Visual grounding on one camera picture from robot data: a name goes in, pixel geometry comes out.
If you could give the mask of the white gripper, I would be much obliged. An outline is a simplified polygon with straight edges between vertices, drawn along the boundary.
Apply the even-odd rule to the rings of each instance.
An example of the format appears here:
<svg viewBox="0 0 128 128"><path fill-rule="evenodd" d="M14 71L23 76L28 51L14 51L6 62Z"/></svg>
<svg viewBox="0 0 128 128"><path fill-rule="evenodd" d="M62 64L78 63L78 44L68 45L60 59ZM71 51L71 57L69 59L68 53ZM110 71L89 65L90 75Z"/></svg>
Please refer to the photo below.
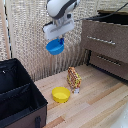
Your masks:
<svg viewBox="0 0 128 128"><path fill-rule="evenodd" d="M45 38L47 40L55 39L73 29L74 29L74 20L72 18L67 19L60 26L57 26L55 24L49 24L43 27ZM59 44L64 45L64 38L59 39Z"/></svg>

